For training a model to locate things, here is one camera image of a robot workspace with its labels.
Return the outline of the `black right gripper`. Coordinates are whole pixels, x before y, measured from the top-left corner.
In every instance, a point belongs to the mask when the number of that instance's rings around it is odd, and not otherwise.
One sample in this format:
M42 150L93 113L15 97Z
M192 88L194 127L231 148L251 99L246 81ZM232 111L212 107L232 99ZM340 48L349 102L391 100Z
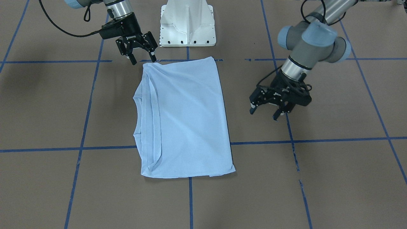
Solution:
M113 19L110 23L121 23L124 26L126 35L116 40L116 45L122 56L126 56L132 65L137 64L137 60L133 54L133 48L142 48L149 53L152 62L156 62L157 58L154 54L158 48L153 34L148 31L143 34L140 25L134 13L121 19Z

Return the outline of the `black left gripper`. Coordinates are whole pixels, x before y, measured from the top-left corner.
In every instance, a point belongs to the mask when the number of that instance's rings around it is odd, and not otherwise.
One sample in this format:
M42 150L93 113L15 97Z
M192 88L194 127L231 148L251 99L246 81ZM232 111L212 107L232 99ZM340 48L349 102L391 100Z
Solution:
M269 103L278 107L273 114L273 120L277 121L280 116L291 113L296 105L308 106L311 103L310 84L291 80L284 74L277 74L269 86L262 85L261 83L269 76L268 74L263 77L249 96L250 114L253 114L260 105Z

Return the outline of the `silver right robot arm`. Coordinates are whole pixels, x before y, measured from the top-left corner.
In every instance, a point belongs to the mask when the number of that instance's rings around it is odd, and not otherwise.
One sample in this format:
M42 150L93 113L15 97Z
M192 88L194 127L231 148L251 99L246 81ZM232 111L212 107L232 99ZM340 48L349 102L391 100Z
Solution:
M116 38L116 45L122 56L127 57L132 65L137 63L133 50L146 51L152 62L157 61L155 50L158 48L153 34L143 33L129 0L66 0L73 9L103 5L108 15L108 22L92 34L99 34L103 40Z

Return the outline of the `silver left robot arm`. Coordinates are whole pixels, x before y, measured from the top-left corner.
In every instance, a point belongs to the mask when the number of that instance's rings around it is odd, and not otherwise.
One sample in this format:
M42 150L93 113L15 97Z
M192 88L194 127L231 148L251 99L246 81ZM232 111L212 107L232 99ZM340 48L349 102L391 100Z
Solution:
M304 83L304 79L320 61L336 63L349 57L350 42L338 36L332 25L340 22L357 3L357 0L323 0L310 14L301 13L302 21L297 25L280 30L278 43L291 53L271 72L275 77L270 85L262 85L261 81L256 84L249 97L251 114L260 105L269 103L278 107L273 114L273 119L277 120L279 116L291 113L296 105L311 103L312 87Z

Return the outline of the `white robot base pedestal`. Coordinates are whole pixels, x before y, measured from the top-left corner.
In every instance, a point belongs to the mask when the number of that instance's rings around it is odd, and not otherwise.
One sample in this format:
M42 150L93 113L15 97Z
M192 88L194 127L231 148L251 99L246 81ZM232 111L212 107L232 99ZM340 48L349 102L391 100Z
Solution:
M216 45L214 10L206 0L169 0L160 13L161 47Z

